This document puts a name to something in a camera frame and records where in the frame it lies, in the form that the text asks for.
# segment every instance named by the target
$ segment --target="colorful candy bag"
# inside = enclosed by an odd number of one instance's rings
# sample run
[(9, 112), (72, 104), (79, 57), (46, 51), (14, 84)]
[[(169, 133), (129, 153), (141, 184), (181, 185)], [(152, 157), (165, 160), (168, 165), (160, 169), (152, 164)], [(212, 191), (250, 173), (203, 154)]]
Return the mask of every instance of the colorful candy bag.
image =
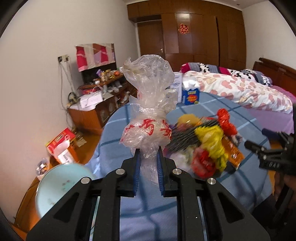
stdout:
[(172, 130), (166, 114), (176, 108), (178, 92), (167, 89), (175, 79), (169, 63), (158, 55), (143, 55), (123, 65), (128, 82), (138, 89), (138, 98), (130, 96), (131, 121), (125, 127), (120, 142), (134, 153), (141, 149), (141, 171), (158, 183), (156, 155), (159, 146), (170, 143)]
[(182, 115), (172, 127), (172, 140), (165, 151), (178, 168), (192, 171), (202, 179), (224, 171), (227, 161), (238, 169), (244, 155), (237, 146), (242, 137), (229, 122), (226, 109), (219, 109), (218, 118)]

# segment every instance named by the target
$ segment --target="orange snack package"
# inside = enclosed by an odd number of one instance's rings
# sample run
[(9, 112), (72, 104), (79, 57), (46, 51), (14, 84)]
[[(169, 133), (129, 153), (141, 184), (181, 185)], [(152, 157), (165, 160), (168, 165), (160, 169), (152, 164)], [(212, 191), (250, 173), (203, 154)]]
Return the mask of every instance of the orange snack package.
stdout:
[(222, 145), (225, 148), (225, 152), (228, 154), (228, 160), (237, 170), (239, 165), (244, 160), (244, 155), (240, 152), (240, 150), (228, 139), (228, 137), (224, 136), (222, 138)]

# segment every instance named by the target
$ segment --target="yellow plastic wrapper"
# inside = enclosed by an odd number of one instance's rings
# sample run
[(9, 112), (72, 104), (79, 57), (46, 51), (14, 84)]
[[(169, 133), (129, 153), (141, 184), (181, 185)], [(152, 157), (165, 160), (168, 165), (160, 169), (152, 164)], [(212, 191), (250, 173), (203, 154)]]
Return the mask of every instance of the yellow plastic wrapper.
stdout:
[(196, 126), (200, 122), (200, 119), (194, 114), (185, 114), (179, 117), (178, 125), (180, 124), (189, 124)]
[(222, 145), (223, 130), (219, 126), (197, 127), (194, 132), (202, 142), (202, 147), (209, 152), (209, 157), (215, 161), (216, 168), (220, 172), (224, 171), (228, 154)]

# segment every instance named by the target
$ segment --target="light blue bowl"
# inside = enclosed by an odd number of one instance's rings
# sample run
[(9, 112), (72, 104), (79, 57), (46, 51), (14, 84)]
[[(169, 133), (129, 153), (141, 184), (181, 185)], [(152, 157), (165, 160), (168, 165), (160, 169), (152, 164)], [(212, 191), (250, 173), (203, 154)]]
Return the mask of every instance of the light blue bowl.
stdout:
[(42, 218), (81, 178), (96, 176), (77, 163), (66, 163), (51, 169), (38, 185), (35, 206), (37, 214)]

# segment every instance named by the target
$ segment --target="clear plastic bag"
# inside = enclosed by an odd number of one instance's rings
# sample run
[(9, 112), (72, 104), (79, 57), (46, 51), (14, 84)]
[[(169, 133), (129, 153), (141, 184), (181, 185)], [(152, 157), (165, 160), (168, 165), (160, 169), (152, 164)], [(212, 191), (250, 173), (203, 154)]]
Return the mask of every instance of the clear plastic bag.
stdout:
[(172, 130), (166, 114), (176, 108), (178, 92), (167, 89), (175, 79), (169, 63), (158, 55), (143, 55), (123, 65), (126, 79), (138, 89), (138, 98), (130, 96), (131, 122), (120, 142), (134, 153), (141, 149), (141, 170), (154, 183), (158, 182), (156, 155), (158, 147), (170, 143)]

